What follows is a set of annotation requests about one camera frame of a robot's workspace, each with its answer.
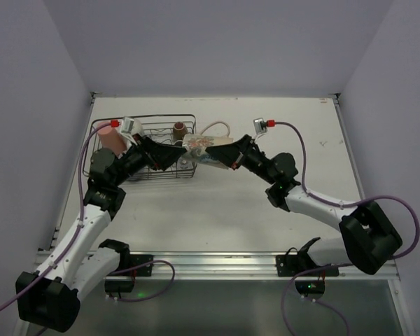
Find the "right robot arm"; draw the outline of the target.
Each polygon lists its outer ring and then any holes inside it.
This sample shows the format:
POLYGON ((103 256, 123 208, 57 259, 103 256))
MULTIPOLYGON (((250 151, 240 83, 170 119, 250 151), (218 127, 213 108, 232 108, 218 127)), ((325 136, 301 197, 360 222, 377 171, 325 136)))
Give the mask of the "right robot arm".
POLYGON ((290 153, 268 158, 248 135, 234 143, 210 146, 206 152, 228 168, 244 167, 268 182, 265 193, 273 207, 308 216, 339 231, 338 238, 315 237, 285 258, 283 263, 292 274, 315 274, 332 264, 352 264, 366 274, 376 274, 403 244, 375 201, 348 206, 340 200, 311 197, 295 180, 298 170, 290 153))

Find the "cream floral mug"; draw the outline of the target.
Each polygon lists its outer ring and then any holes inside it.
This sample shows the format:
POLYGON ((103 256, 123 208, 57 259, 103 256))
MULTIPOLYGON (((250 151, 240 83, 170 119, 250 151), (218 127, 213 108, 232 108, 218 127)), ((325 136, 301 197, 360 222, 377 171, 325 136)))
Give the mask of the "cream floral mug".
POLYGON ((196 134, 185 135, 183 138, 182 147, 186 149, 186 153, 183 155, 183 158, 189 162, 194 162, 199 165, 228 169, 222 162, 208 154, 207 148, 231 144, 233 142, 233 138, 230 137, 230 133, 230 125, 222 120, 217 120, 208 124, 196 134), (217 125, 225 126, 226 132, 224 135, 206 134, 207 131, 217 125))

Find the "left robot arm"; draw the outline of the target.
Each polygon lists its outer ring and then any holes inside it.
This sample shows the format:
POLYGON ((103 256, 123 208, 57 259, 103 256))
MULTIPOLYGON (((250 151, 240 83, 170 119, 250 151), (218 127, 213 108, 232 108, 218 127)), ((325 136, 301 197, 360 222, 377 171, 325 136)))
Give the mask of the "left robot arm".
POLYGON ((140 137, 120 157, 108 148, 92 154, 87 190, 80 191, 80 211, 70 230, 36 271, 17 278, 21 320, 61 333, 70 329, 88 293, 128 258, 106 246, 86 258, 121 208, 125 191, 120 185, 144 167, 166 170, 185 152, 184 147, 140 137))

